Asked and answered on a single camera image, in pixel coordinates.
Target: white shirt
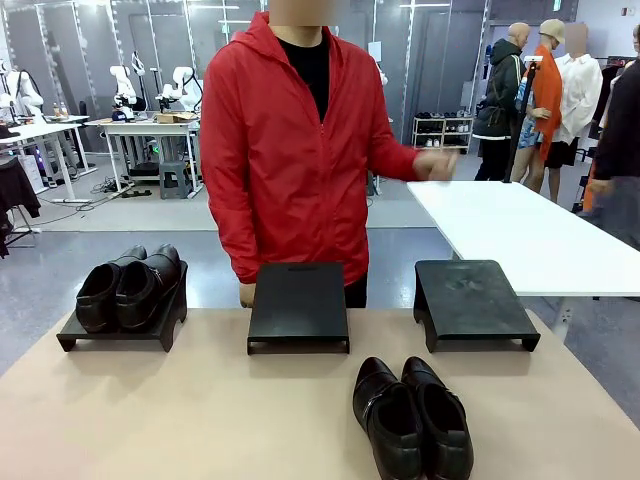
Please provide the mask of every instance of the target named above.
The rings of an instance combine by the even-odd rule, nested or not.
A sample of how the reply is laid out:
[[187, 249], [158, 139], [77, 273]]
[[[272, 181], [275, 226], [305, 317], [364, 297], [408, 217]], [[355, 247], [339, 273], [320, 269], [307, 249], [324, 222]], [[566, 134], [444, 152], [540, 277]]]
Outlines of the white shirt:
[[600, 98], [602, 71], [591, 55], [571, 58], [567, 54], [556, 59], [562, 77], [562, 125], [553, 135], [554, 142], [571, 144], [589, 125]]

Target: white table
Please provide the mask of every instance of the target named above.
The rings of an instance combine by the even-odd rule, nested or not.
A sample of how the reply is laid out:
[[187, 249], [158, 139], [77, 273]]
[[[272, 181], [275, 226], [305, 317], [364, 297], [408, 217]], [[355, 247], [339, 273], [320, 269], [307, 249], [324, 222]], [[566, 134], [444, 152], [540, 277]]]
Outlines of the white table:
[[[121, 190], [120, 181], [116, 170], [115, 155], [113, 147], [111, 145], [111, 136], [122, 137], [127, 143], [127, 149], [129, 152], [134, 151], [133, 143], [136, 143], [135, 151], [142, 152], [141, 143], [139, 143], [141, 137], [154, 137], [158, 144], [158, 151], [160, 156], [160, 163], [165, 161], [164, 149], [162, 147], [162, 137], [186, 137], [187, 152], [189, 154], [189, 164], [191, 166], [191, 181], [193, 191], [189, 194], [189, 198], [193, 198], [200, 190], [202, 190], [203, 184], [198, 181], [196, 176], [194, 160], [198, 162], [198, 171], [200, 172], [200, 147], [199, 141], [196, 138], [194, 142], [195, 155], [191, 148], [191, 135], [198, 135], [200, 126], [198, 121], [191, 123], [155, 123], [153, 120], [152, 112], [147, 112], [151, 117], [148, 120], [137, 120], [135, 122], [112, 122], [111, 120], [96, 120], [87, 122], [87, 126], [98, 126], [104, 129], [105, 137], [107, 139], [107, 146], [109, 148], [109, 156], [111, 157], [111, 166], [113, 168], [114, 175], [116, 177], [116, 186], [118, 191]], [[122, 142], [116, 139], [116, 149], [118, 152], [118, 158], [124, 171], [127, 171], [126, 160], [124, 151], [122, 148]]]
[[69, 115], [67, 117], [53, 117], [46, 116], [49, 123], [84, 123], [85, 120], [89, 120], [89, 115]]
[[48, 186], [49, 188], [55, 188], [57, 187], [57, 183], [53, 179], [53, 169], [51, 168], [51, 164], [49, 163], [46, 148], [46, 144], [50, 143], [53, 146], [53, 151], [56, 155], [60, 170], [62, 171], [62, 177], [64, 178], [64, 183], [67, 189], [67, 198], [53, 199], [52, 202], [79, 204], [90, 203], [91, 200], [76, 198], [73, 191], [73, 186], [71, 184], [71, 178], [69, 177], [69, 170], [67, 169], [66, 162], [64, 161], [64, 155], [62, 153], [64, 149], [64, 152], [67, 154], [69, 160], [73, 161], [73, 151], [71, 150], [71, 146], [66, 141], [63, 134], [63, 132], [66, 131], [73, 131], [77, 142], [76, 145], [78, 145], [78, 156], [80, 157], [84, 167], [83, 171], [78, 171], [78, 176], [87, 175], [97, 170], [96, 168], [89, 168], [89, 166], [87, 165], [86, 157], [84, 154], [84, 147], [82, 146], [82, 140], [78, 132], [79, 127], [81, 127], [81, 125], [77, 123], [36, 123], [30, 125], [22, 125], [20, 127], [9, 129], [9, 131], [13, 133], [19, 133], [19, 136], [2, 139], [0, 140], [0, 145], [8, 146], [17, 144], [18, 151], [20, 152], [20, 155], [23, 156], [24, 148], [26, 146], [28, 146], [30, 143], [37, 145], [38, 149], [41, 152], [41, 157], [43, 160], [42, 163], [47, 175]]
[[640, 296], [640, 252], [519, 183], [409, 190], [459, 258], [497, 261], [519, 296], [563, 297], [554, 329], [563, 338], [567, 297]]

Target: jacket hood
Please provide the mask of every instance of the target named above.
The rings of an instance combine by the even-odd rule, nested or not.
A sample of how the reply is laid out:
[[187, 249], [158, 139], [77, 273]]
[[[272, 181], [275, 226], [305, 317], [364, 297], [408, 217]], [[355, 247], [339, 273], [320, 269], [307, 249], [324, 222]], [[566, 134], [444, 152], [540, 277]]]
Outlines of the jacket hood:
[[501, 38], [493, 46], [493, 51], [491, 52], [491, 65], [497, 65], [509, 55], [517, 55], [519, 57], [522, 55], [522, 50], [520, 50], [517, 45]]
[[[331, 47], [334, 47], [333, 35], [329, 28], [322, 27], [322, 30], [329, 39]], [[261, 55], [288, 63], [286, 53], [269, 28], [269, 12], [256, 12], [249, 29], [246, 32], [236, 33], [231, 40], [231, 43], [233, 42], [242, 43]]]

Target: person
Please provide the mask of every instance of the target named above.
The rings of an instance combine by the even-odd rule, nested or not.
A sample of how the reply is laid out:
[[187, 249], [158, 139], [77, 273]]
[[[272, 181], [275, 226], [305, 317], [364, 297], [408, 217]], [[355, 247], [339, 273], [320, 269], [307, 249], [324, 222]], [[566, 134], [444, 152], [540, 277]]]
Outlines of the person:
[[[638, 30], [640, 30], [640, 25], [636, 25], [635, 28], [633, 29], [633, 48], [636, 51], [636, 56], [640, 57], [640, 42], [638, 41], [638, 34], [639, 34]], [[620, 77], [622, 76], [622, 73], [624, 73], [628, 68], [633, 66], [634, 63], [636, 63], [635, 60], [631, 60], [630, 62], [627, 62], [622, 72], [619, 73], [620, 76], [617, 76], [613, 80], [611, 80], [611, 83], [610, 83], [611, 92], [613, 92], [616, 82], [620, 79]], [[600, 122], [600, 126], [603, 128], [606, 127], [606, 124], [607, 124], [606, 122], [607, 116], [608, 116], [607, 112], [609, 111], [610, 104], [611, 104], [611, 94], [608, 95], [607, 104], [605, 107], [605, 114], [603, 115], [602, 121]], [[591, 171], [589, 172], [589, 181], [587, 183], [586, 191], [584, 192], [583, 216], [589, 221], [592, 221], [593, 223], [598, 224], [599, 220], [597, 219], [597, 217], [600, 209], [598, 208], [598, 205], [596, 202], [596, 198], [595, 198], [596, 195], [594, 195], [594, 189], [591, 188], [591, 182], [593, 181], [593, 174], [595, 170], [596, 169], [595, 169], [595, 160], [594, 160], [591, 164]]]
[[506, 39], [498, 40], [491, 51], [491, 75], [486, 98], [473, 123], [473, 136], [480, 139], [482, 164], [476, 180], [503, 180], [511, 152], [511, 135], [515, 135], [518, 111], [516, 94], [525, 72], [520, 59], [529, 40], [531, 28], [526, 23], [509, 27]]
[[302, 26], [330, 22], [328, 3], [272, 0], [205, 75], [203, 177], [244, 306], [262, 264], [340, 262], [347, 307], [365, 307], [367, 170], [417, 181], [455, 168], [455, 154], [394, 139], [368, 53]]
[[[518, 150], [511, 171], [511, 181], [519, 182], [527, 169], [525, 185], [540, 193], [544, 180], [544, 164], [549, 156], [553, 134], [562, 123], [560, 104], [562, 101], [562, 78], [551, 52], [564, 43], [564, 23], [560, 20], [545, 20], [540, 25], [540, 44], [535, 55], [542, 57], [539, 70], [533, 80], [529, 96], [527, 115], [524, 119]], [[518, 89], [518, 98], [523, 97], [527, 77], [523, 77]]]
[[574, 164], [580, 132], [591, 123], [602, 90], [600, 64], [587, 53], [588, 31], [584, 23], [567, 25], [567, 54], [556, 59], [562, 77], [562, 124], [553, 135], [545, 164], [554, 203], [558, 203], [560, 192], [560, 169]]
[[[634, 30], [636, 51], [638, 28]], [[613, 89], [589, 188], [596, 196], [592, 220], [636, 250], [640, 250], [639, 131], [640, 62], [634, 61]]]

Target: black t-shirt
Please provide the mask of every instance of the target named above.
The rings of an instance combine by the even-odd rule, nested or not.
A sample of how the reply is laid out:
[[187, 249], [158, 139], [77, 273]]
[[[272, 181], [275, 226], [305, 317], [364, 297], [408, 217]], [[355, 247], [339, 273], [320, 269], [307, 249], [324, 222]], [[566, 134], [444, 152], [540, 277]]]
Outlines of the black t-shirt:
[[329, 42], [324, 35], [315, 47], [299, 47], [280, 39], [278, 41], [291, 66], [311, 90], [320, 122], [323, 122], [329, 107]]

